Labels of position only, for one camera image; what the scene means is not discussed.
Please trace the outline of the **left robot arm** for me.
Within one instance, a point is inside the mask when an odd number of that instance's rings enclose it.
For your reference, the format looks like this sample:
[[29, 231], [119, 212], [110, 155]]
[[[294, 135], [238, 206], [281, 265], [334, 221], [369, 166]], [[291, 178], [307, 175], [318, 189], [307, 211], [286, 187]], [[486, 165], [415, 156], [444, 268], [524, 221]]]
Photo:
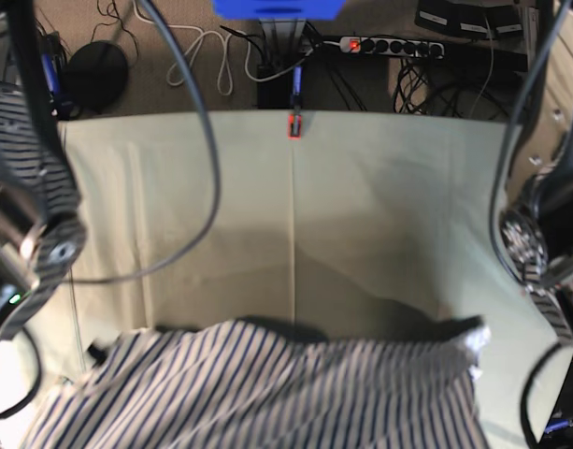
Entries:
[[573, 347], [573, 1], [542, 1], [523, 128], [501, 154], [494, 235], [511, 275]]

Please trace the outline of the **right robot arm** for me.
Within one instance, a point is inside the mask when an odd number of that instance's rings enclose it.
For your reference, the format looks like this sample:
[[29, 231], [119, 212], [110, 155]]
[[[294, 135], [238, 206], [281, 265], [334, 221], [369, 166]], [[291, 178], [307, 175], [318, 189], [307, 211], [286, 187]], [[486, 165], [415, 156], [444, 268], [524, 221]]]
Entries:
[[86, 242], [30, 1], [0, 1], [20, 82], [0, 89], [0, 341], [43, 307]]

